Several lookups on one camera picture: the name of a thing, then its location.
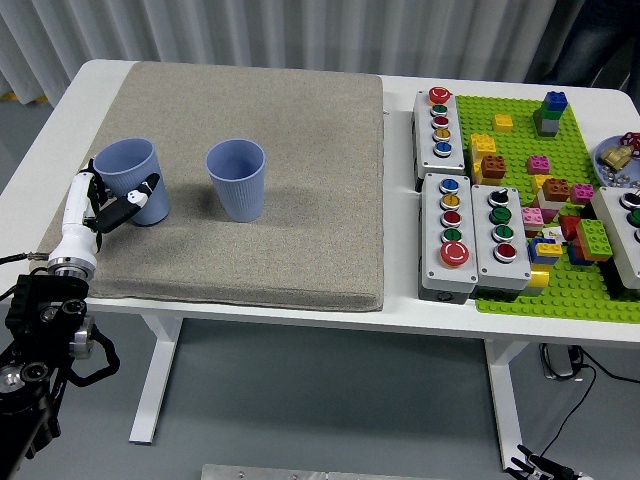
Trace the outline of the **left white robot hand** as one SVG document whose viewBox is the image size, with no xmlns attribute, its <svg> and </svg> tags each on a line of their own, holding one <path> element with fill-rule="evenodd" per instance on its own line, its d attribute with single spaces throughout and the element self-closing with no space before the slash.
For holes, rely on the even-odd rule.
<svg viewBox="0 0 640 480">
<path fill-rule="evenodd" d="M 102 236 L 139 213 L 159 182 L 160 175 L 152 173 L 125 195 L 109 199 L 107 187 L 90 160 L 71 183 L 63 212 L 62 239 L 49 254 L 48 273 L 91 279 Z"/>
</svg>

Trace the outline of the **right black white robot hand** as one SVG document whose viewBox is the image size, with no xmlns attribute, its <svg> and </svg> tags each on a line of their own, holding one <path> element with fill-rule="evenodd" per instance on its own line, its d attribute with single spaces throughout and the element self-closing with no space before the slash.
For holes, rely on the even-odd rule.
<svg viewBox="0 0 640 480">
<path fill-rule="evenodd" d="M 534 454 L 522 444 L 518 444 L 517 449 L 524 455 L 525 460 L 512 457 L 511 461 L 515 468 L 507 467 L 505 469 L 505 472 L 514 479 L 592 480 L 591 476 L 549 460 L 544 456 Z"/>
</svg>

